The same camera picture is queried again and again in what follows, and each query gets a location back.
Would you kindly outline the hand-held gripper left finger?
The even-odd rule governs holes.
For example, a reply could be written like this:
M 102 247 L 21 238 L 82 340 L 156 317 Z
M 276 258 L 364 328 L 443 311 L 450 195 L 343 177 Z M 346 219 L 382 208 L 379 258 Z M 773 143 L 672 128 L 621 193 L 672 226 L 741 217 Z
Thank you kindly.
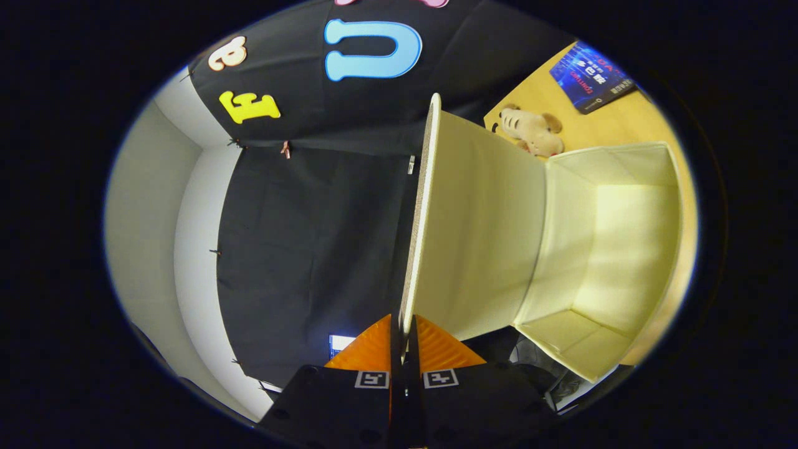
M 324 365 L 303 365 L 260 420 L 290 448 L 401 448 L 403 367 L 387 315 Z

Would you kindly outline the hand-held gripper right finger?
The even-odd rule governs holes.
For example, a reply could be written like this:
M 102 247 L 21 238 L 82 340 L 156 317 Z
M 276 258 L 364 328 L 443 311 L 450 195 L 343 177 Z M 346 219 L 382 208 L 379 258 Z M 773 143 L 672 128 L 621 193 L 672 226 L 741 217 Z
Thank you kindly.
M 422 316 L 408 330 L 408 446 L 516 448 L 555 423 L 546 390 Z

